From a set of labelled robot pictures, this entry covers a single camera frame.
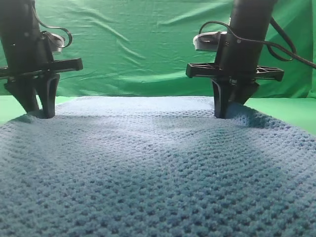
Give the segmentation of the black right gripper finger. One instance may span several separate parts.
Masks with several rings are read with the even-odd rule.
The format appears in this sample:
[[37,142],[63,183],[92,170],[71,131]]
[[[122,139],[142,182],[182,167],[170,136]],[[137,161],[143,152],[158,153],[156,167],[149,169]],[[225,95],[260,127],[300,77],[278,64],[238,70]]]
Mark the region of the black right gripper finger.
[[258,90],[258,88],[259,84],[254,80],[238,80],[236,84],[233,85],[229,102],[244,105],[246,101]]
[[228,79],[212,79],[214,97],[214,115],[218,119],[224,119],[230,103],[233,86]]

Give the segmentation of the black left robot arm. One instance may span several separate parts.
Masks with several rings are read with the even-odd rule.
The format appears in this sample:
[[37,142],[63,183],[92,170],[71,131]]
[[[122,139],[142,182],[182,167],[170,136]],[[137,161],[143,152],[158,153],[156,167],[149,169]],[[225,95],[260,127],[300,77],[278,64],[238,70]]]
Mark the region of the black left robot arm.
[[43,22],[37,16],[33,0],[2,0],[0,2],[0,42],[7,66],[1,68],[1,79],[7,79],[4,88],[14,96],[26,112],[39,109],[43,117],[55,115],[55,97],[61,72],[83,69],[81,58],[55,60],[72,43],[72,34],[64,37],[41,31]]

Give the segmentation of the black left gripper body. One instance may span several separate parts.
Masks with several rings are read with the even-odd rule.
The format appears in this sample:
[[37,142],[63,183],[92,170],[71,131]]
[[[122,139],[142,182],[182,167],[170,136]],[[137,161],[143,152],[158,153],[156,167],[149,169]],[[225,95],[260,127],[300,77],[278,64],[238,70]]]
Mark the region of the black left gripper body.
[[55,60],[48,41],[41,32],[35,35],[1,36],[7,66],[1,67],[0,78],[38,76],[45,72],[70,72],[83,69],[81,58]]

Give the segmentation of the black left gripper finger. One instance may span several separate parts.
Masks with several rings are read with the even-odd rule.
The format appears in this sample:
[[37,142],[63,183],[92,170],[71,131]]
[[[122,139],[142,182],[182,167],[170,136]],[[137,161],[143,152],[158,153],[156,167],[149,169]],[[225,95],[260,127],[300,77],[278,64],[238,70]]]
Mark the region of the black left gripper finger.
[[55,116],[55,98],[59,79],[58,73],[45,73],[36,79],[36,92],[42,104],[45,119]]
[[4,84],[4,88],[19,102],[26,113],[39,109],[36,90],[28,79],[11,80]]

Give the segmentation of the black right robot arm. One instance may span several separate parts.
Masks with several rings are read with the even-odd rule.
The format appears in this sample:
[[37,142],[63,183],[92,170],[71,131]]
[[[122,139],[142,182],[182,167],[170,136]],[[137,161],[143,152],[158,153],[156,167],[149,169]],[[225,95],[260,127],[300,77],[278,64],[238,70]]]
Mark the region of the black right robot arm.
[[244,104],[258,89],[258,79],[281,81],[284,71],[259,66],[273,0],[236,0],[226,31],[199,32],[193,38],[196,51],[216,52],[213,63],[189,63],[190,78],[210,78],[213,86],[214,115],[225,118],[231,102]]

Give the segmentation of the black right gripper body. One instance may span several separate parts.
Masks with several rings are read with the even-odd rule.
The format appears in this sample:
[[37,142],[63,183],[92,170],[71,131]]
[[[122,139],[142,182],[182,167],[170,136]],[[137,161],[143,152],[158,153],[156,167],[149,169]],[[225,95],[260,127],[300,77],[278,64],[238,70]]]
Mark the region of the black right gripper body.
[[186,75],[189,78],[205,77],[231,79],[270,79],[282,81],[284,71],[275,67],[259,66],[263,45],[235,38],[231,33],[221,38],[215,61],[189,63]]

